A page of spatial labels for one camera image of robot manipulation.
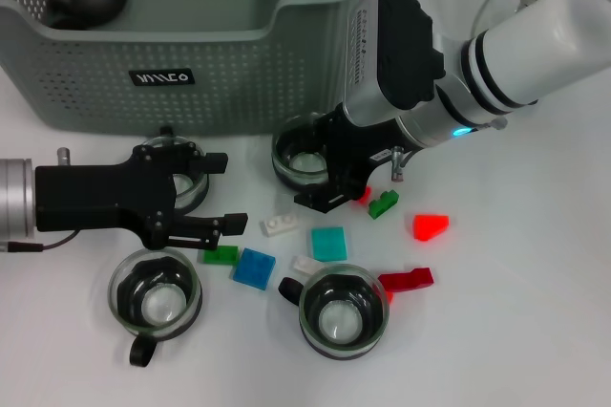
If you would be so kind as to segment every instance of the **basket logo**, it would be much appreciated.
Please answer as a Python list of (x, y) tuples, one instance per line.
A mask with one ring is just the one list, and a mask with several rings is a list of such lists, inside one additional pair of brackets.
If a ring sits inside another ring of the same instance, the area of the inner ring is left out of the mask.
[(180, 70), (130, 71), (130, 78), (137, 87), (195, 84), (193, 73), (188, 68)]

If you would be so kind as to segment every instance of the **glass mug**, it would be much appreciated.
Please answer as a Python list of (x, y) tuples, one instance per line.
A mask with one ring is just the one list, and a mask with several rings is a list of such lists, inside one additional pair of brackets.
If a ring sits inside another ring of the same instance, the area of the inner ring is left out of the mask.
[(389, 300), (382, 284), (363, 268), (323, 268), (305, 285), (284, 278), (280, 294), (299, 307), (307, 343), (321, 355), (351, 360), (370, 352), (389, 322)]
[(130, 364), (146, 367), (158, 342), (186, 332), (201, 310), (200, 279), (189, 260), (173, 249), (143, 249), (116, 268), (108, 286), (115, 319), (136, 336)]

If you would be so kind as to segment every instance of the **gray plastic basket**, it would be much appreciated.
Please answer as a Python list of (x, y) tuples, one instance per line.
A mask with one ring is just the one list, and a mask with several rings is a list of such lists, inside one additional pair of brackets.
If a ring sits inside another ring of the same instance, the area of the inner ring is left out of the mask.
[[(358, 0), (129, 0), (102, 29), (45, 26), (47, 0), (0, 0), (0, 64), (51, 126), (152, 135), (271, 132), (339, 102)], [(195, 85), (137, 87), (133, 70)]]

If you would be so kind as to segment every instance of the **teal block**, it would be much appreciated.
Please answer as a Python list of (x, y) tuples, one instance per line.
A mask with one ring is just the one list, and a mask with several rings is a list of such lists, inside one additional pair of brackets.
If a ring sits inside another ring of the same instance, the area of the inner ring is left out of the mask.
[(348, 258), (346, 236), (342, 227), (313, 228), (314, 259), (320, 262), (339, 262)]

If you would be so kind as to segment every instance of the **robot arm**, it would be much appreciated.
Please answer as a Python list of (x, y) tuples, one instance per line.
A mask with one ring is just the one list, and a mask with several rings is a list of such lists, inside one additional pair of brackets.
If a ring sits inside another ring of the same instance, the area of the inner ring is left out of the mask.
[(348, 30), (345, 99), (314, 125), (328, 182), (297, 204), (321, 212), (365, 192), (370, 174), (392, 177), (416, 152), (489, 127), (611, 66), (606, 0), (539, 0), (478, 38), (435, 35), (417, 0), (363, 0)]

